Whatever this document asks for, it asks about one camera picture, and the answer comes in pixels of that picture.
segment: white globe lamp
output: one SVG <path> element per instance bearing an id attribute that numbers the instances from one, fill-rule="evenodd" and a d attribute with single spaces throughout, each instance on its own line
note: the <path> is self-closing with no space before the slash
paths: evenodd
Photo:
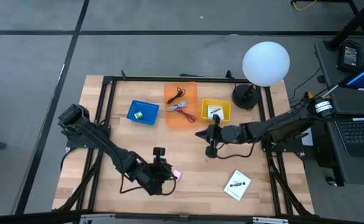
<path id="1" fill-rule="evenodd" d="M 257 86 L 271 86 L 281 81 L 289 70 L 287 50 L 275 42 L 261 42 L 252 46 L 243 59 L 244 76 Z M 239 85 L 232 94 L 233 102 L 240 108 L 252 109 L 259 96 L 252 85 Z"/>

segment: orange tray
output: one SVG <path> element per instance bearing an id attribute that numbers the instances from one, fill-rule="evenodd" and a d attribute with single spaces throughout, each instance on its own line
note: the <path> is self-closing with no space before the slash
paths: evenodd
<path id="1" fill-rule="evenodd" d="M 177 94 L 177 87 L 185 89 L 186 93 L 182 97 L 176 98 L 170 104 L 168 100 Z M 198 105 L 198 91 L 195 82 L 179 82 L 164 85 L 164 99 L 165 99 L 165 121 L 168 127 L 171 128 L 189 128 L 196 126 L 200 123 L 200 108 Z M 182 108 L 183 112 L 194 115 L 196 120 L 190 123 L 187 118 L 177 111 L 167 111 L 168 107 L 177 105 L 178 103 L 186 101 L 187 106 Z"/>

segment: paper card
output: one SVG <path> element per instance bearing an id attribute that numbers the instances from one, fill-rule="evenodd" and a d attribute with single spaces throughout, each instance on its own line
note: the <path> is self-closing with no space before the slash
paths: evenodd
<path id="1" fill-rule="evenodd" d="M 240 201 L 250 183 L 251 179 L 236 170 L 223 190 L 237 201 Z"/>
<path id="2" fill-rule="evenodd" d="M 208 105 L 208 118 L 212 119 L 215 114 L 217 114 L 221 120 L 225 119 L 222 106 Z"/>

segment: desk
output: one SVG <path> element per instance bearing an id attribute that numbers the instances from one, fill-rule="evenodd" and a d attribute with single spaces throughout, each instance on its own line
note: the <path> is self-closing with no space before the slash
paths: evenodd
<path id="1" fill-rule="evenodd" d="M 90 111 L 91 117 L 96 112 L 102 80 L 103 76 L 96 75 L 89 75 L 85 80 L 80 104 Z M 194 133 L 206 129 L 208 122 L 201 121 L 194 128 L 167 128 L 165 123 L 166 105 L 164 105 L 165 83 L 116 82 L 110 119 L 112 127 L 110 139 L 119 147 L 137 152 L 148 162 L 151 162 L 151 158 L 153 158 L 153 147 L 166 148 L 165 158 L 168 163 L 173 165 L 173 169 L 177 169 L 182 173 L 182 178 L 177 182 L 175 192 L 167 197 L 149 196 L 144 190 L 140 189 L 120 195 L 121 175 L 114 169 L 111 159 L 105 155 L 101 165 L 94 211 L 111 213 L 188 213 L 194 215 L 275 215 L 266 155 L 262 152 L 260 143 L 255 145 L 252 156 L 247 159 L 239 157 L 227 160 L 207 158 L 205 155 L 207 143 L 203 139 L 195 137 Z M 231 101 L 233 83 L 199 82 L 197 86 L 200 104 L 202 98 Z M 288 99 L 284 83 L 280 82 L 271 87 L 271 93 L 276 114 L 287 111 L 289 105 L 287 104 Z M 155 125 L 148 126 L 126 119 L 132 100 L 147 101 L 160 105 Z M 229 124 L 259 120 L 258 106 L 252 111 L 246 111 L 232 104 Z M 250 144 L 229 144 L 219 151 L 219 155 L 246 154 L 249 148 Z M 86 149 L 77 149 L 65 159 L 53 208 L 61 206 L 78 186 L 81 181 L 85 158 Z M 301 160 L 294 154 L 284 153 L 284 163 L 290 188 L 305 208 L 313 212 Z M 237 202 L 223 191 L 225 184 L 236 169 L 252 180 L 240 202 Z M 124 189 L 137 185 L 137 183 L 126 181 Z M 172 186 L 173 182 L 171 181 L 165 183 L 164 192 L 168 192 Z M 82 208 L 87 208 L 90 187 L 88 186 L 87 189 Z M 278 192 L 280 202 L 284 203 L 281 189 Z"/>
<path id="2" fill-rule="evenodd" d="M 342 79 L 346 77 L 346 74 L 337 70 L 335 65 L 337 64 L 338 59 L 338 51 L 331 52 L 324 47 L 322 42 L 315 44 L 315 50 L 317 57 L 319 59 L 320 65 L 322 67 L 322 71 L 326 82 L 329 86 L 338 83 Z M 364 54 L 364 44 L 362 44 L 362 51 Z M 364 99 L 364 91 L 358 91 L 348 88 L 337 88 L 335 91 L 330 94 L 332 98 L 343 98 L 344 96 L 350 96 L 346 102 L 338 101 L 343 105 L 339 105 L 339 107 L 346 108 L 347 105 L 352 105 L 352 110 L 359 108 L 360 101 Z M 316 145 L 316 140 L 319 140 L 319 136 L 327 136 L 328 139 L 323 139 L 323 146 L 328 145 L 332 146 L 332 148 L 328 147 L 327 149 L 333 150 L 335 153 L 336 166 L 334 169 L 338 169 L 340 174 L 342 175 L 342 179 L 351 184 L 364 184 L 364 158 L 361 157 L 351 157 L 347 154 L 345 147 L 343 145 L 342 139 L 339 136 L 337 127 L 335 123 L 327 123 L 325 127 L 312 128 L 315 132 L 312 132 L 314 135 L 314 144 Z"/>

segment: yellow container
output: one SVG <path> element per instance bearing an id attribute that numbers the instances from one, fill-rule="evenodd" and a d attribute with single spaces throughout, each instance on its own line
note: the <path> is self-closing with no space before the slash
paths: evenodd
<path id="1" fill-rule="evenodd" d="M 220 101 L 220 100 L 202 100 L 202 108 L 201 108 L 201 118 L 207 121 L 212 121 L 208 118 L 208 105 L 222 106 L 223 107 L 223 115 L 225 119 L 221 120 L 221 123 L 226 123 L 230 121 L 231 116 L 231 104 L 229 101 Z"/>

